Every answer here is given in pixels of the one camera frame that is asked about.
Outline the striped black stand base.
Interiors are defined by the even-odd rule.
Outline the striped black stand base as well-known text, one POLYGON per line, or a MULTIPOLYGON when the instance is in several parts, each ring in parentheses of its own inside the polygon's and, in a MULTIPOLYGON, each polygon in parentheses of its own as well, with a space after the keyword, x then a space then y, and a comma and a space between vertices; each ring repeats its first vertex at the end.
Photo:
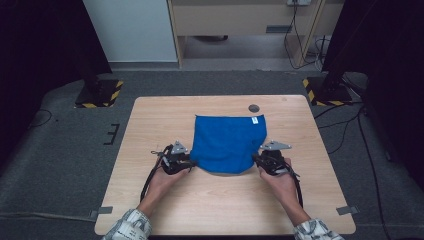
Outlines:
POLYGON ((76 101, 76 108, 111 107, 122 88, 120 80, 100 80, 95 87, 85 84, 76 101))
POLYGON ((325 77, 307 77, 302 80, 307 97, 313 106, 351 105, 352 97, 340 83, 328 81, 325 77))

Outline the white panel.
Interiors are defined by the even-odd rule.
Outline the white panel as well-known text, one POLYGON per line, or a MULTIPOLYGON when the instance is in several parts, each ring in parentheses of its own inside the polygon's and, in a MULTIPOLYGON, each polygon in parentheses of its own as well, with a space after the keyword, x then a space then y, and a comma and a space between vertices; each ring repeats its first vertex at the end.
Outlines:
POLYGON ((107 60, 176 62, 167 0, 83 0, 107 60))

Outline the grey tape piece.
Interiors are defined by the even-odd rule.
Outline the grey tape piece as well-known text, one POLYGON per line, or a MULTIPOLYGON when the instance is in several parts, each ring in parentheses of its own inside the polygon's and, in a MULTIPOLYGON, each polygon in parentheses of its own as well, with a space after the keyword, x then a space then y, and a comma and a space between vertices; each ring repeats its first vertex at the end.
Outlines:
POLYGON ((346 214, 357 214, 360 212, 360 210, 356 206, 343 206, 336 209, 337 213, 339 215, 346 215, 346 214))
POLYGON ((112 206, 99 207, 97 210, 91 210, 89 217, 91 219, 96 219, 101 214, 111 214, 113 211, 112 206))

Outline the dark curtain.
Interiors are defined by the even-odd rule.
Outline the dark curtain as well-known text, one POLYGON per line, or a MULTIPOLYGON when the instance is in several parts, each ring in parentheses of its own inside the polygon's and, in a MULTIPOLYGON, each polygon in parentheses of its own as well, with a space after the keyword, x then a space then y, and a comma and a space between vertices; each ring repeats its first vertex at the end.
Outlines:
POLYGON ((83 0, 0 0, 0 168, 47 92, 83 79, 98 95, 110 71, 83 0))
POLYGON ((345 0, 324 70, 368 77, 379 128, 424 184, 424 0, 345 0))

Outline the person's left hand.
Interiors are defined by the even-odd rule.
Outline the person's left hand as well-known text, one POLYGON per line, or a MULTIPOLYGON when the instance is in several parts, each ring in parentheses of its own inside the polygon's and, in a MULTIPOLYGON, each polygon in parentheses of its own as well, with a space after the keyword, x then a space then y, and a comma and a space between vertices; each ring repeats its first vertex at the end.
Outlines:
POLYGON ((168 175, 162 168, 160 168, 154 174, 144 199, 153 203, 160 201, 172 188, 172 186, 184 178, 188 173, 189 170, 184 169, 176 174, 168 175))

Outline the blue towel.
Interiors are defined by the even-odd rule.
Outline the blue towel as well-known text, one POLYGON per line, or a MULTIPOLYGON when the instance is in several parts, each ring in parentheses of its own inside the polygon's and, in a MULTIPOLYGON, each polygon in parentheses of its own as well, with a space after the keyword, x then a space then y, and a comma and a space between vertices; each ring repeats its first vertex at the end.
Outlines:
POLYGON ((195 118, 190 158, 210 173, 241 174, 267 137, 266 119, 258 116, 195 118))

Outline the person's right hand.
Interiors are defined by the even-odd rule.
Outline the person's right hand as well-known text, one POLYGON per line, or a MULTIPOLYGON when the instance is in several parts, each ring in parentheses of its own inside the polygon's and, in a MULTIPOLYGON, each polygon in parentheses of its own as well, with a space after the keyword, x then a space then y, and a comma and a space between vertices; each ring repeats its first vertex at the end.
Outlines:
POLYGON ((299 203, 295 181, 289 173, 272 176, 262 167, 258 170, 261 179, 270 186, 274 196, 282 205, 299 203))

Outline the light wooden desk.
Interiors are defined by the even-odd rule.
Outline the light wooden desk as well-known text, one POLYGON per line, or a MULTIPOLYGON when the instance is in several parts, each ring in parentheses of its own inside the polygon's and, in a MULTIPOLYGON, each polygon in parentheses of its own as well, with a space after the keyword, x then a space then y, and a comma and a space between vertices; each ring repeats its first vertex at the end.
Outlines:
POLYGON ((294 65, 306 63, 313 38, 330 36, 345 0, 312 0, 288 6, 287 0, 167 0, 177 57, 188 36, 284 34, 294 65))

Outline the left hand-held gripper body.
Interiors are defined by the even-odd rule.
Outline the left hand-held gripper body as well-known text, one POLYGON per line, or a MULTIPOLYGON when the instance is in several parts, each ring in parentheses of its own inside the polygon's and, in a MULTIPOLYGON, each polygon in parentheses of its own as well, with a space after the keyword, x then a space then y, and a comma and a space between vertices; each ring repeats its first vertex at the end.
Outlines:
POLYGON ((187 148, 179 141, 168 145, 160 154, 160 164, 168 175, 174 175, 184 169, 192 168, 187 148))

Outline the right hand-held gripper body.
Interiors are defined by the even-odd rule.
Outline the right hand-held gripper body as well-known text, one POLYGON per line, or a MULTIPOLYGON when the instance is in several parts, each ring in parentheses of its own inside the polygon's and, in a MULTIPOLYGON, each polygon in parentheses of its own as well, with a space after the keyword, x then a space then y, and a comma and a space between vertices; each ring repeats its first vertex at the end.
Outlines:
POLYGON ((291 149, 292 146, 278 141, 271 140, 268 143, 262 144, 260 149, 262 152, 258 155, 262 156, 262 167, 269 175, 275 176, 292 171, 291 166, 285 161, 282 155, 282 150, 291 149))

